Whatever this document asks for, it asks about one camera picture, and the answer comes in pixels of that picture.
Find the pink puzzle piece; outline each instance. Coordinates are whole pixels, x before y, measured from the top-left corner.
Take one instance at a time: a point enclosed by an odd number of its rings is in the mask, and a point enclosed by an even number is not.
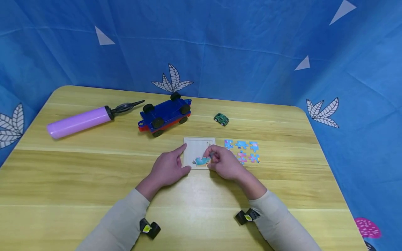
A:
[[[237,154],[240,158],[238,158],[238,160],[241,162],[242,165],[244,165],[245,162],[247,162],[247,154],[243,153],[243,151],[240,151]]]

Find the puzzle board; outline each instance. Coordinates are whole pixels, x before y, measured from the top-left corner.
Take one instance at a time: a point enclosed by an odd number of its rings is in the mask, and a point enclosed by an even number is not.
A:
[[[214,138],[184,138],[184,143],[187,143],[187,148],[183,153],[183,166],[191,166],[191,169],[208,169],[207,165],[197,166],[193,161],[202,157],[205,150],[215,144]]]

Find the white triangle pattern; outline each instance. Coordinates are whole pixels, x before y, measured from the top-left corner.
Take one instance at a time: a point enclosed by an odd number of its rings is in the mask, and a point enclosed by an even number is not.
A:
[[[310,59],[305,57],[303,61],[296,67],[295,71],[310,68]]]
[[[332,21],[331,21],[331,23],[329,25],[333,24],[338,19],[340,19],[344,15],[348,14],[349,12],[354,10],[355,8],[356,8],[356,6],[354,6],[353,4],[351,4],[350,2],[348,2],[346,0],[343,0],[341,5],[339,6],[338,11],[335,13],[334,18],[332,19]]]
[[[98,36],[99,45],[115,45],[110,38],[107,37],[98,27],[95,26],[96,35]]]

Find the black pump nozzle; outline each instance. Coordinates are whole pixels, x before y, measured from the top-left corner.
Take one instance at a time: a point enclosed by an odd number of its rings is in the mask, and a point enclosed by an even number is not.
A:
[[[124,103],[124,104],[117,106],[113,110],[110,109],[109,106],[105,106],[105,109],[106,109],[107,114],[109,115],[110,119],[114,120],[116,113],[126,112],[128,110],[131,110],[133,107],[135,107],[141,103],[144,103],[144,102],[145,102],[145,100],[141,100],[141,101],[134,102],[134,103]]]
[[[133,107],[135,107],[136,105],[139,105],[139,104],[144,103],[144,102],[145,102],[145,100],[141,100],[141,101],[134,102],[134,103],[124,103],[124,104],[121,104],[121,105],[117,106],[116,108],[114,108],[114,109],[112,110],[112,114],[114,115],[114,114],[116,114],[116,113],[126,112],[126,111],[128,111],[128,110],[131,110],[131,109],[132,109]]]

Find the blue backdrop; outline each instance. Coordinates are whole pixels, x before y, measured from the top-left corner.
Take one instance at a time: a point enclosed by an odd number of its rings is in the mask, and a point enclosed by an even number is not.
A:
[[[3,0],[0,163],[64,85],[295,105],[371,224],[362,236],[398,250],[401,13],[399,0]]]

